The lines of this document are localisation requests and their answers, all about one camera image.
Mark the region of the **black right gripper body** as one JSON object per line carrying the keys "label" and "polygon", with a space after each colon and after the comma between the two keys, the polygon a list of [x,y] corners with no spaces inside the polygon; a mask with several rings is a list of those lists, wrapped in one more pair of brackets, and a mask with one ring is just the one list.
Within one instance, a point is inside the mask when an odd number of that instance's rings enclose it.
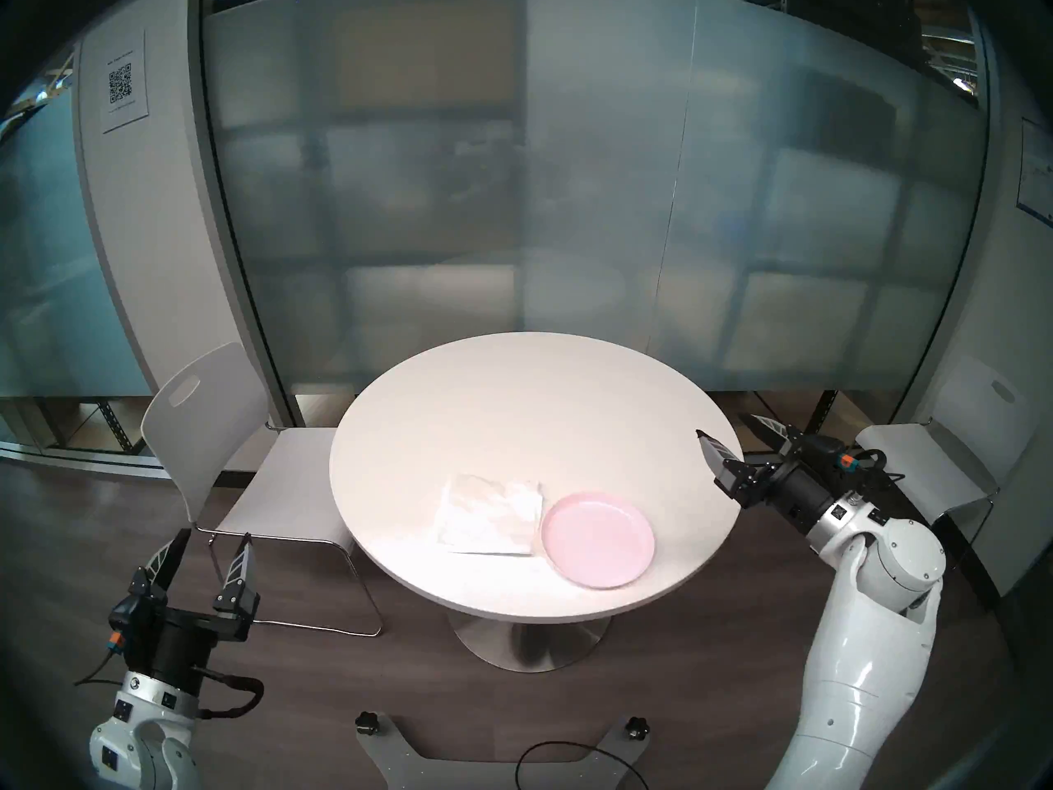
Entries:
{"label": "black right gripper body", "polygon": [[798,533],[809,534],[833,503],[833,496],[803,463],[779,465],[768,479],[762,502]]}

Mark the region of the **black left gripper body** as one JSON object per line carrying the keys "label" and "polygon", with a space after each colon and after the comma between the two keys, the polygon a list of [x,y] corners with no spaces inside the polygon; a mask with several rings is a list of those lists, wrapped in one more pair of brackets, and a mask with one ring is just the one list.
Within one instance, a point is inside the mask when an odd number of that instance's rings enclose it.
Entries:
{"label": "black left gripper body", "polygon": [[177,689],[199,689],[218,641],[204,615],[165,609],[130,629],[130,671]]}

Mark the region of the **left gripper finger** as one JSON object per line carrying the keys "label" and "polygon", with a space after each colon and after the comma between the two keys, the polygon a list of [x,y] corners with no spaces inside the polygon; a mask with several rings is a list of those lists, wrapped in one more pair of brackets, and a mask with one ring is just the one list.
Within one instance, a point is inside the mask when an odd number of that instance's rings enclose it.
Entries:
{"label": "left gripper finger", "polygon": [[245,641],[255,621],[260,595],[252,535],[243,534],[230,564],[221,592],[214,600],[215,634],[219,641]]}
{"label": "left gripper finger", "polygon": [[168,544],[161,547],[144,567],[137,568],[128,586],[131,597],[145,600],[152,607],[167,605],[167,592],[178,572],[188,546],[192,529],[179,530]]}

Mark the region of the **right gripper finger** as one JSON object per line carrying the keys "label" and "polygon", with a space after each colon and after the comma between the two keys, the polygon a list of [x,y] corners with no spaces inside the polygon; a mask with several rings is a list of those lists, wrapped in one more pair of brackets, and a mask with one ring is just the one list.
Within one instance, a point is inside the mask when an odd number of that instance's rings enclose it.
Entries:
{"label": "right gripper finger", "polygon": [[696,436],[714,483],[726,497],[743,508],[764,502],[770,487],[770,466],[747,463],[703,430],[696,430]]}
{"label": "right gripper finger", "polygon": [[782,457],[799,457],[804,434],[793,424],[760,415],[750,415],[750,432],[771,451]]}

